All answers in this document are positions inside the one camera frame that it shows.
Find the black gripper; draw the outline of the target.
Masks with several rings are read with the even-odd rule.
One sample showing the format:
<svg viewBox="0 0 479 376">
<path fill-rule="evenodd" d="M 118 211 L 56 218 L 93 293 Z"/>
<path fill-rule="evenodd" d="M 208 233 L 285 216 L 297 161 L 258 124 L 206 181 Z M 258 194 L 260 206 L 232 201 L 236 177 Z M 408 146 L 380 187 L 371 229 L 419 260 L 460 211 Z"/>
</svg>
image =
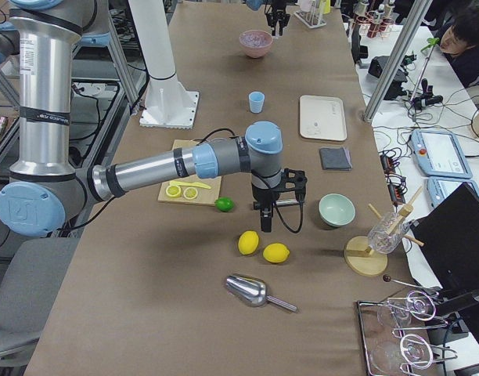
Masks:
<svg viewBox="0 0 479 376">
<path fill-rule="evenodd" d="M 252 194 L 254 200 L 258 203 L 261 231 L 271 232 L 274 203 L 280 195 L 281 175 L 278 173 L 274 177 L 265 177 L 257 172 L 251 172 L 251 175 Z"/>
<path fill-rule="evenodd" d="M 276 37 L 276 26 L 279 26 L 279 36 L 283 36 L 283 28 L 290 20 L 286 12 L 287 0 L 267 0 L 265 2 L 265 15 L 268 25 L 272 29 L 272 37 Z"/>
</svg>

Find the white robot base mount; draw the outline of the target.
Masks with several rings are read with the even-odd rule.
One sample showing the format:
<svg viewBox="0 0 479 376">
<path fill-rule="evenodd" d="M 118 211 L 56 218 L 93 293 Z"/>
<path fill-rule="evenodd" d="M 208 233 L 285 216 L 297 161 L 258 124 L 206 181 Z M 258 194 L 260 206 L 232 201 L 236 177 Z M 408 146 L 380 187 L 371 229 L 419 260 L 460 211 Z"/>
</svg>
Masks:
<svg viewBox="0 0 479 376">
<path fill-rule="evenodd" d="M 167 18 L 162 1 L 129 3 L 149 75 L 140 125 L 144 127 L 193 127 L 200 98 L 178 79 Z"/>
</svg>

